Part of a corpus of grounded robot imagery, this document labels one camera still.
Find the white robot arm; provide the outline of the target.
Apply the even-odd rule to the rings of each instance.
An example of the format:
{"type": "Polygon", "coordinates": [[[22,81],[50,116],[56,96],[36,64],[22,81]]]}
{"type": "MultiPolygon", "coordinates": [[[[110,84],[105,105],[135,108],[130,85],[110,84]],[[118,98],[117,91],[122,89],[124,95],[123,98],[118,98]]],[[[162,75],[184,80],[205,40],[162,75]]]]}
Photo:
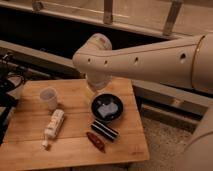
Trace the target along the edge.
{"type": "MultiPolygon", "coordinates": [[[[213,97],[213,34],[114,50],[105,35],[96,33],[75,52],[73,63],[94,89],[118,76],[213,97]]],[[[177,171],[213,171],[213,104],[187,144],[177,171]]]]}

